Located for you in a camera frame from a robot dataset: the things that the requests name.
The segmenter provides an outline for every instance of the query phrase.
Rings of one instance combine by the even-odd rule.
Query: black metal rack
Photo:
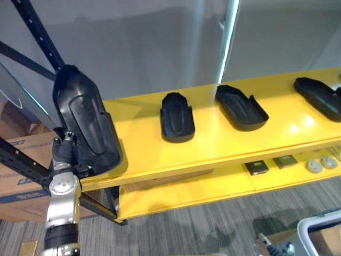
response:
[[[63,67],[64,61],[59,55],[56,47],[50,39],[47,31],[41,23],[37,13],[29,0],[12,0],[15,8],[19,12],[26,26],[32,33],[39,47],[44,52],[45,56],[49,60],[55,71],[58,71]],[[0,53],[11,58],[12,60],[24,65],[25,67],[33,70],[34,72],[54,81],[55,74],[48,69],[44,68],[35,61],[29,59],[25,55],[6,45],[0,41]],[[19,173],[27,177],[28,179],[40,184],[46,191],[51,182],[51,176],[48,169],[31,159],[16,147],[6,142],[0,137],[0,162]],[[103,216],[109,220],[116,222],[118,205],[118,191],[119,187],[105,189],[106,196],[109,201],[109,208],[105,207],[101,203],[97,202],[93,198],[82,193],[80,196],[81,206]]]

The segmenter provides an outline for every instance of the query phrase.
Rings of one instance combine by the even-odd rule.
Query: lower shelf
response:
[[[319,161],[322,156],[334,158],[339,166],[317,174],[309,172],[306,162]],[[301,185],[341,174],[340,161],[328,149],[295,154],[294,157],[298,163],[284,169],[279,169],[272,159],[266,159],[264,162],[269,171],[254,176],[239,164],[152,188],[130,192],[121,189],[118,220]]]

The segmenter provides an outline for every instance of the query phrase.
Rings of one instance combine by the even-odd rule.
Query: brown cardboard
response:
[[[29,131],[28,135],[50,132],[50,130],[42,122],[34,122],[31,125],[34,125],[34,127]]]
[[[7,141],[42,166],[48,167],[54,137],[56,134],[49,132]],[[0,188],[0,219],[45,222],[50,197],[39,184],[0,164]],[[95,213],[80,208],[81,217],[92,215]]]
[[[295,233],[296,229],[292,229],[267,237],[272,244],[276,245],[278,242],[285,240]],[[309,233],[309,237],[319,254],[323,256],[341,256],[341,225],[311,232]],[[259,239],[256,242],[261,254],[263,256],[270,256],[266,246]]]
[[[52,159],[54,132],[7,140],[37,163],[48,168]],[[0,197],[41,189],[41,186],[0,164]]]
[[[211,173],[212,171],[213,171],[213,169],[203,170],[203,171],[185,173],[185,174],[180,174],[180,175],[175,175],[175,176],[165,177],[165,178],[160,178],[160,179],[153,179],[153,180],[146,180],[146,181],[140,181],[140,182],[135,182],[135,183],[129,183],[129,184],[122,185],[122,188],[126,192],[130,192],[130,191],[135,191],[135,190],[139,190],[139,189],[145,189],[145,188],[150,188],[150,187],[157,186],[157,185],[166,184],[166,183],[173,182],[173,181],[179,181],[179,180],[184,180],[184,179],[188,179],[188,178],[193,178],[196,176]]]
[[[341,225],[309,233],[317,252],[323,256],[341,256]]]
[[[37,190],[31,193],[25,193],[25,195],[42,194],[43,190]],[[45,222],[47,215],[47,208],[50,203],[49,196],[41,196],[31,199],[23,199],[20,201],[9,202],[6,204],[0,204],[0,219],[8,221],[34,221]],[[95,215],[94,212],[80,207],[80,217],[89,217]]]
[[[37,246],[38,240],[22,243],[19,256],[36,256]]]
[[[7,140],[27,135],[30,121],[9,101],[0,105],[0,136]]]

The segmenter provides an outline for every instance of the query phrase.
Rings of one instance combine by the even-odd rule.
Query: yellow shelf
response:
[[[117,168],[82,180],[83,191],[224,167],[329,147],[340,142],[340,123],[330,121],[296,93],[295,78],[307,76],[336,86],[340,68],[231,81],[253,94],[270,119],[260,129],[234,129],[215,102],[216,85],[176,90],[193,109],[196,133],[188,142],[169,143],[161,137],[159,109],[168,92],[107,100],[124,147]]]
[[[338,168],[323,169],[317,174],[305,168],[307,161],[319,161],[322,156],[334,158]],[[238,164],[149,189],[128,193],[121,189],[118,220],[300,185],[341,174],[340,161],[327,149],[295,154],[294,157],[298,163],[284,169],[279,169],[272,159],[267,159],[265,162],[269,171],[255,176],[250,175],[244,165]]]

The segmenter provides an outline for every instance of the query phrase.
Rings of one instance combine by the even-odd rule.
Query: gray wall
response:
[[[104,99],[215,81],[226,1],[32,3],[65,62],[95,81]],[[340,14],[340,0],[241,0],[224,80],[341,66]],[[5,0],[0,40],[52,70]],[[0,61],[55,117],[52,82],[6,57]]]

